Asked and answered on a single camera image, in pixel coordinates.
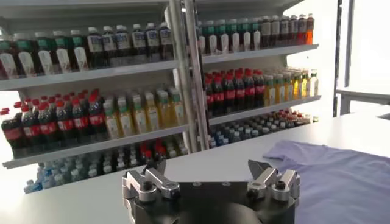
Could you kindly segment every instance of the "shelf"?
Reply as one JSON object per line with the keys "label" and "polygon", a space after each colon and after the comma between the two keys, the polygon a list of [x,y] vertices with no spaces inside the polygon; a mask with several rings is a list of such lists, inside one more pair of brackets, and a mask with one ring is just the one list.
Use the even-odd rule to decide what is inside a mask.
{"label": "shelf", "polygon": [[248,117],[253,117],[253,116],[257,116],[257,115],[261,115],[261,114],[266,114],[266,113],[270,113],[273,111],[278,111],[281,109],[293,107],[296,105],[314,102],[314,101],[319,100],[320,98],[321,98],[321,96],[307,97],[307,98],[303,98],[303,99],[299,99],[299,100],[293,100],[293,101],[289,101],[289,102],[285,102],[285,103],[276,104],[276,105],[269,106],[269,107],[261,107],[261,108],[247,110],[247,111],[243,111],[243,112],[239,112],[239,113],[232,113],[232,114],[228,114],[228,115],[221,116],[221,117],[211,118],[209,120],[209,124],[211,126],[211,125],[222,124],[222,123],[226,123],[226,122],[230,122],[230,121],[240,120],[240,119],[244,119],[244,118],[248,118]]}
{"label": "shelf", "polygon": [[178,67],[177,61],[163,61],[141,65],[97,69],[86,72],[73,72],[58,75],[45,75],[32,78],[10,79],[0,81],[0,91],[18,90],[33,86],[45,86],[58,83],[77,82],[82,80],[101,79],[120,75],[132,75],[144,72],[163,71]]}
{"label": "shelf", "polygon": [[298,45],[291,47],[278,47],[273,49],[264,49],[259,51],[247,51],[231,54],[211,55],[203,57],[203,64],[220,63],[225,61],[234,61],[248,58],[260,58],[275,55],[295,54],[303,51],[317,49],[318,44]]}
{"label": "shelf", "polygon": [[20,159],[14,159],[8,162],[4,162],[3,166],[6,167],[7,169],[12,169],[12,168],[17,168],[21,166],[26,166],[30,164],[35,164],[35,163],[42,163],[45,161],[52,161],[55,159],[60,159],[60,158],[66,158],[69,156],[76,156],[84,153],[90,153],[90,152],[96,152],[100,151],[103,149],[110,149],[114,147],[119,147],[122,145],[127,145],[127,144],[132,144],[136,142],[142,142],[146,140],[151,140],[155,138],[160,138],[160,137],[165,137],[169,135],[174,135],[178,134],[184,131],[188,130],[188,125],[183,125],[183,126],[178,126],[178,127],[172,127],[172,128],[167,128],[164,130],[159,130],[159,131],[153,131],[141,135],[134,135],[134,136],[129,136],[129,137],[124,137],[124,138],[119,138],[119,139],[113,139],[113,140],[108,140],[108,141],[103,141],[103,142],[97,142],[97,143],[92,143],[88,145],[82,145],[70,149],[64,149],[64,150],[59,150],[59,151],[54,151],[54,152],[48,152],[40,155],[35,155],[35,156],[29,156],[25,158],[20,158]]}

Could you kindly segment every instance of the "table surface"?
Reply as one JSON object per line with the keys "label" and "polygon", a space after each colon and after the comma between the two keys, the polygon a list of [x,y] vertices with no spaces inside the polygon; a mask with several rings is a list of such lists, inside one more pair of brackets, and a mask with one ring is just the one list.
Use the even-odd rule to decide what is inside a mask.
{"label": "table surface", "polygon": [[[384,131],[389,127],[388,120],[348,114],[170,159],[165,174],[174,181],[248,180],[251,178],[248,159],[264,161],[262,154],[280,140],[325,144],[390,157],[388,131]],[[104,175],[24,195],[11,203],[0,203],[1,223],[129,223],[122,203],[121,175],[121,172]]]}

